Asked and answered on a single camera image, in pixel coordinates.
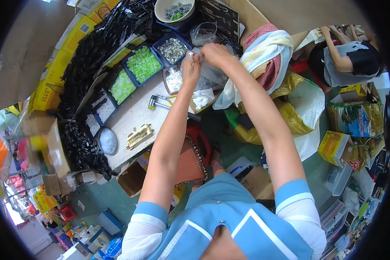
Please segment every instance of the woman's right hand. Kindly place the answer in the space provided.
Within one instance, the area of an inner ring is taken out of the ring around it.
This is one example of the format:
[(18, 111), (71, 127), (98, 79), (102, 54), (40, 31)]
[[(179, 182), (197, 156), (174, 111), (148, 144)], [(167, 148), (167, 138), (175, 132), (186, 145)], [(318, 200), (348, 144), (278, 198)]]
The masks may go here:
[(223, 64), (228, 63), (232, 56), (227, 48), (222, 44), (207, 43), (200, 50), (200, 54), (205, 57), (205, 60), (214, 67), (221, 68)]

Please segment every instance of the white tabletop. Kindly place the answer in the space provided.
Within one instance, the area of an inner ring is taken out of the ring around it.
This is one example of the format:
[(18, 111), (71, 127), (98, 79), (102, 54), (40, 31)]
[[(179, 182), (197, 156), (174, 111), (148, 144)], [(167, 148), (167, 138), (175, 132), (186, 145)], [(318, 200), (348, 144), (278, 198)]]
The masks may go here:
[[(118, 140), (117, 152), (114, 155), (106, 155), (112, 170), (119, 171), (128, 160), (148, 147), (158, 136), (169, 110), (163, 107), (155, 107), (154, 110), (148, 109), (149, 100), (155, 94), (169, 96), (161, 72), (157, 73), (144, 86), (139, 87), (131, 97), (123, 102), (105, 125), (115, 133)], [(166, 100), (158, 98), (157, 102), (169, 106)], [(133, 128), (139, 130), (144, 124), (152, 124), (153, 135), (139, 143), (133, 150), (127, 150), (128, 135), (133, 133)]]

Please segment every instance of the umbrella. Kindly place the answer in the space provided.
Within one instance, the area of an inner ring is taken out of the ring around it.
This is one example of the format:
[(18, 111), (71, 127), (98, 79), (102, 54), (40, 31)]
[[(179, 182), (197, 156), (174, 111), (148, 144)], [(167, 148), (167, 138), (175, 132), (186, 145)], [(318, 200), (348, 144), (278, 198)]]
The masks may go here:
[(11, 149), (9, 142), (0, 136), (0, 179), (6, 181), (10, 172)]

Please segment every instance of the hand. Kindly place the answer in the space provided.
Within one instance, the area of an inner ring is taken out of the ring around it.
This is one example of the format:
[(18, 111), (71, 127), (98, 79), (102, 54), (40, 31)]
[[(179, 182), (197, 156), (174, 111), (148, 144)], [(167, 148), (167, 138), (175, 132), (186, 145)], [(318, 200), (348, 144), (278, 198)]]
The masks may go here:
[(325, 38), (331, 38), (330, 31), (331, 30), (327, 26), (321, 27), (322, 36), (324, 36)]
[(205, 44), (200, 54), (205, 57), (209, 64), (217, 68), (221, 68), (223, 64), (228, 64), (227, 60), (235, 57), (228, 52), (224, 45), (217, 43)]
[(200, 74), (201, 74), (201, 56), (197, 53), (194, 53), (193, 62), (189, 58), (189, 53), (192, 51), (187, 51), (185, 60), (182, 62), (182, 87), (190, 86), (193, 89), (196, 88)]

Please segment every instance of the mallet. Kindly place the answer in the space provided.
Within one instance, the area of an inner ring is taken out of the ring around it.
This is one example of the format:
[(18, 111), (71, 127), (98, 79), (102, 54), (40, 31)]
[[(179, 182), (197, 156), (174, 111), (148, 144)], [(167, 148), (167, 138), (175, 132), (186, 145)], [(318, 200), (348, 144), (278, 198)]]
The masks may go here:
[[(172, 107), (169, 107), (167, 105), (163, 105), (163, 104), (160, 104), (160, 103), (156, 102), (156, 98), (157, 98), (157, 96), (152, 95), (152, 97), (150, 98), (150, 101), (149, 101), (149, 105), (147, 106), (148, 109), (154, 110), (155, 106), (164, 107), (164, 108), (167, 108), (167, 109), (171, 109), (172, 108)], [(195, 115), (193, 113), (188, 112), (188, 117), (190, 119), (193, 119), (193, 120), (197, 121), (197, 122), (201, 122), (201, 117), (198, 116), (198, 115)]]

